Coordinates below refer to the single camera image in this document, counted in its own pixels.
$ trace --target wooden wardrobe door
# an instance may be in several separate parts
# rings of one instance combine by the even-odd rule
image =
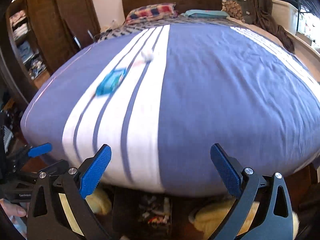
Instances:
[[[72,35],[76,36],[81,47],[90,45],[93,41],[88,30],[93,36],[100,32],[92,0],[57,0],[57,5],[61,18]]]
[[[55,72],[76,54],[72,36],[65,28],[55,0],[27,0],[28,14],[49,72]]]

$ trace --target mattress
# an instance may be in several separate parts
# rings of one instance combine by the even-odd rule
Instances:
[[[153,61],[142,48],[154,50]],[[95,96],[124,67],[117,90]],[[21,129],[75,167],[110,145],[105,183],[209,196],[226,191],[210,159],[214,143],[263,175],[311,163],[320,153],[319,100],[309,71],[256,32],[231,21],[164,23],[80,51],[38,91]]]

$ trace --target brown cloth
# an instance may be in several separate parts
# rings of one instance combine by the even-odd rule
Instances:
[[[272,35],[276,36],[284,45],[284,47],[291,53],[294,53],[294,45],[289,38],[285,29],[276,24],[272,17],[272,0],[248,0],[251,9],[250,14],[253,17],[254,25],[266,30]]]

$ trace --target yellow fluffy item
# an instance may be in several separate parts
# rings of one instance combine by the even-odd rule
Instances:
[[[194,227],[204,233],[204,240],[207,240],[212,233],[218,228],[222,220],[228,214],[231,209],[234,200],[224,201],[220,203],[213,203],[202,208],[195,217],[193,222]],[[240,229],[238,235],[243,234],[249,230],[249,227],[253,221],[253,218],[257,212],[259,202],[254,202],[250,209],[250,212]],[[293,214],[293,239],[296,238],[299,229],[299,219],[296,213]]]
[[[59,197],[71,229],[74,232],[83,235],[75,217],[73,216],[66,195],[59,194]],[[96,188],[92,195],[87,196],[85,200],[94,214],[106,215],[111,211],[111,202],[108,195],[100,188]]]

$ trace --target human hand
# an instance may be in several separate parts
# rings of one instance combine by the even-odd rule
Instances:
[[[27,212],[24,210],[24,208],[16,204],[12,204],[5,199],[0,199],[0,205],[8,217],[25,217],[27,215]]]

